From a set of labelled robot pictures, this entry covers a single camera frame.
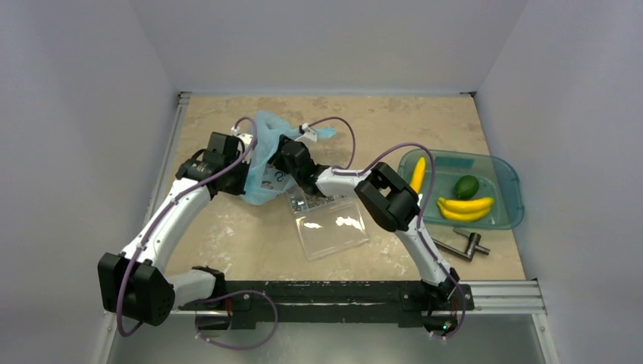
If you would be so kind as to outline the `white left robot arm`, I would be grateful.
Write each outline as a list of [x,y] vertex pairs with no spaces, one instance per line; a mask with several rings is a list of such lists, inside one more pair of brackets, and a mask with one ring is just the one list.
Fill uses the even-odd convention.
[[105,310],[159,326],[171,311],[198,301],[208,310],[226,300],[224,274],[198,266],[166,277],[169,259],[195,217],[218,193],[241,195],[255,137],[211,134],[206,148],[180,165],[170,192],[142,231],[118,254],[99,260]]

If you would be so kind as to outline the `yellow fake banana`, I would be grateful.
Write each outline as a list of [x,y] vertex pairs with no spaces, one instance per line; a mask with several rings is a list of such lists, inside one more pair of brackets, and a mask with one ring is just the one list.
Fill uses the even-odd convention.
[[495,203],[494,198],[455,200],[439,197],[438,208],[444,218],[451,221],[474,222],[488,215]]

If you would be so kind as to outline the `yellow fake squash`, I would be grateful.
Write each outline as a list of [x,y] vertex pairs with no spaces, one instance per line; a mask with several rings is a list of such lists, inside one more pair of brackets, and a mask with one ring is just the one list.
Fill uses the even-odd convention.
[[420,157],[412,171],[409,185],[417,194],[420,194],[422,191],[422,185],[426,174],[426,166],[427,162],[425,157]]

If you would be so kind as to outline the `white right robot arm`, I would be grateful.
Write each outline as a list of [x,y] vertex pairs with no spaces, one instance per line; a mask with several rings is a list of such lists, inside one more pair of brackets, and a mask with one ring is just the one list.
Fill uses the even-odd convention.
[[387,163],[375,160],[362,171],[335,170],[314,162],[304,143],[285,136],[271,161],[311,196],[357,198],[374,222],[404,245],[416,264],[429,306],[467,310],[459,276],[442,258],[424,224],[418,193]]

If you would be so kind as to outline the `light blue plastic bag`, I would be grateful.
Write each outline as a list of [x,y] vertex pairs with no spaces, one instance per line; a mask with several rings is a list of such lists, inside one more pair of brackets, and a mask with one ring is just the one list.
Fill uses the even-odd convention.
[[301,133],[269,111],[258,111],[254,120],[258,142],[251,152],[249,173],[241,198],[251,205],[260,206],[286,193],[295,184],[289,174],[276,169],[269,160],[277,152],[280,137],[296,140]]

